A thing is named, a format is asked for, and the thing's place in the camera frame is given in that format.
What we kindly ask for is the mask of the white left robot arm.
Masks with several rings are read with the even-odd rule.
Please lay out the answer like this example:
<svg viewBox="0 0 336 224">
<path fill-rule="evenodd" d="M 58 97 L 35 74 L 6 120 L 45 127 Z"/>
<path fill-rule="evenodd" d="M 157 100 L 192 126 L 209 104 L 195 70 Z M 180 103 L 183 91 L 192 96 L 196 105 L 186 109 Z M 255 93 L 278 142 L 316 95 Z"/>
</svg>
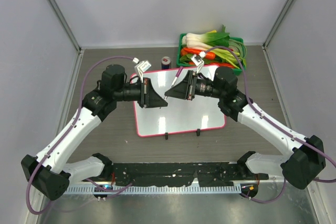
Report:
<svg viewBox="0 0 336 224">
<path fill-rule="evenodd" d="M 138 76 L 135 82 L 127 80 L 123 66 L 107 66 L 96 88 L 81 96 L 79 108 L 66 127 L 36 156 L 26 155 L 22 159 L 28 182 L 54 201 L 70 184 L 87 178 L 107 181 L 112 175 L 112 161 L 106 156 L 95 153 L 80 162 L 69 164 L 67 161 L 86 136 L 116 109 L 118 102 L 136 101 L 145 109 L 167 106 L 154 90 L 151 79 L 143 77 L 150 66 L 148 61 L 135 66 Z"/>
</svg>

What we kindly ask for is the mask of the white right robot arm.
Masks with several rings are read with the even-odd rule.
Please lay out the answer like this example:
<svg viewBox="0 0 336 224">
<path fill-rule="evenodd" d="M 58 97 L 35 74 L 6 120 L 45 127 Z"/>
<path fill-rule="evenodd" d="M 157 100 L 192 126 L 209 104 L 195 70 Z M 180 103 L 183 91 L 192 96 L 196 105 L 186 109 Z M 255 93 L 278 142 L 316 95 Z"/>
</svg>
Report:
<svg viewBox="0 0 336 224">
<path fill-rule="evenodd" d="M 246 153 L 239 159 L 239 177 L 281 176 L 292 186 L 305 189 L 326 166 L 322 140 L 315 135 L 305 137 L 270 117 L 238 90 L 237 82 L 237 76 L 229 67 L 218 67 L 213 79 L 200 78 L 189 70 L 181 82 L 165 92 L 165 96 L 190 101 L 197 95 L 217 98 L 217 105 L 225 116 L 249 127 L 280 152 L 280 155 Z"/>
</svg>

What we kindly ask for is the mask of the purple capped marker pen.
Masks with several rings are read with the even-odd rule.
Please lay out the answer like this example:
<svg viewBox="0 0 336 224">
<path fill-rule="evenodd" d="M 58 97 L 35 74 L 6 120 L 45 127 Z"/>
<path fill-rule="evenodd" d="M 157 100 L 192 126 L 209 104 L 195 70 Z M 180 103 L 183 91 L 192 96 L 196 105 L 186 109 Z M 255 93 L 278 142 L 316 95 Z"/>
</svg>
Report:
<svg viewBox="0 0 336 224">
<path fill-rule="evenodd" d="M 181 74 L 181 72 L 182 72 L 183 69 L 184 69 L 183 66 L 180 66 L 180 67 L 179 67 L 179 69 L 178 69 L 178 71 L 177 71 L 177 73 L 176 73 L 176 75 L 175 75 L 175 77 L 174 77 L 174 79 L 173 79 L 173 81 L 172 81 L 172 83 L 171 83 L 170 88 L 172 88 L 172 87 L 175 86 L 175 84 L 176 84 L 176 82 L 177 82 L 177 80 L 178 80 L 178 78 L 179 78 L 179 76 L 180 76 L 180 74 Z"/>
</svg>

